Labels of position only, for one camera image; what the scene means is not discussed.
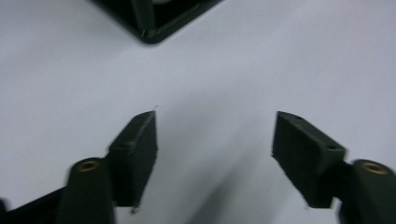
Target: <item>black plastic part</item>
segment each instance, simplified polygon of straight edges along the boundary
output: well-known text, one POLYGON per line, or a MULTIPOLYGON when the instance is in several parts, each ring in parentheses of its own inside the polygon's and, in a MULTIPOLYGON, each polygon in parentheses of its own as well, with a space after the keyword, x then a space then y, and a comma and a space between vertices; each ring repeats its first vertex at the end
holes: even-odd
POLYGON ((159 43, 221 0, 92 0, 111 17, 148 44, 159 43))
POLYGON ((106 156, 117 206, 138 206, 157 158, 155 112, 134 117, 106 156))
POLYGON ((2 200, 0 200, 0 223, 5 223, 6 214, 7 214, 6 205, 2 200))
POLYGON ((341 224, 362 224, 361 215, 354 206, 348 206, 346 203, 342 203, 338 217, 341 224))
POLYGON ((55 223, 58 204, 64 189, 58 189, 39 199, 8 211, 3 217, 4 224, 51 224, 55 223))
POLYGON ((56 223, 115 223, 112 200, 106 160, 89 158, 80 161, 70 170, 56 223))
POLYGON ((329 208, 332 169, 344 163, 346 150, 305 119, 278 112, 273 157, 309 206, 329 208))
POLYGON ((362 223, 396 223, 395 174, 375 161, 355 161, 352 167, 351 194, 362 223))

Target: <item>brass insert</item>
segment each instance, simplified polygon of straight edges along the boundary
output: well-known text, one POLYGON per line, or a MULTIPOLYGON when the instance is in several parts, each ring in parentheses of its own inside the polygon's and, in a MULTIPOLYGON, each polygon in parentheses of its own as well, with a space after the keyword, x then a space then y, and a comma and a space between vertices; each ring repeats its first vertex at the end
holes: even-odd
POLYGON ((98 168, 99 165, 99 161, 85 161, 78 167, 78 170, 80 172, 88 172, 98 168))
POLYGON ((386 175, 388 173, 388 171, 383 166, 375 163, 365 162, 362 166, 364 169, 378 175, 386 175))

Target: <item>white surface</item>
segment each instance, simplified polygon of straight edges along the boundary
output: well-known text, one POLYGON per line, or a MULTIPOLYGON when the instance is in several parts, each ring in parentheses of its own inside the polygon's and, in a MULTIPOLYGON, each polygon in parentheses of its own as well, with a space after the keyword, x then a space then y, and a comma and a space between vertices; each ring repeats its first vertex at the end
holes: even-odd
POLYGON ((158 105, 141 212, 119 223, 337 223, 270 157, 276 111, 396 168, 396 2, 227 0, 160 45, 88 1, 0 2, 0 196, 10 208, 102 157, 158 105))

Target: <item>black frame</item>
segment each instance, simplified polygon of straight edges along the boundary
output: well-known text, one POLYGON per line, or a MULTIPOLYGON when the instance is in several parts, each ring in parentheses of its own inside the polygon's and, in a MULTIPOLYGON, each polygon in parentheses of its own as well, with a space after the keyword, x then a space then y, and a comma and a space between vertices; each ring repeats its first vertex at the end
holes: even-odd
POLYGON ((222 0, 92 0, 137 38, 155 44, 194 20, 222 0))

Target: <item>clamp jaw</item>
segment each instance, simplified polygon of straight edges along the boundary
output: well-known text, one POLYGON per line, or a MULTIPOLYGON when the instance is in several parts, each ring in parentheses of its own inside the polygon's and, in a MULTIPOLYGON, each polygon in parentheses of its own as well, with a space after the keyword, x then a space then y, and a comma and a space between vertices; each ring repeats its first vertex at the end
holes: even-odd
POLYGON ((104 158, 73 165, 64 188, 11 211, 0 201, 0 223, 115 223, 114 206, 140 204, 156 160, 156 135, 154 111, 134 117, 104 158))
POLYGON ((309 206, 342 202, 342 224, 394 224, 396 176, 375 161, 344 162, 347 150, 305 119, 278 112, 273 157, 309 206))

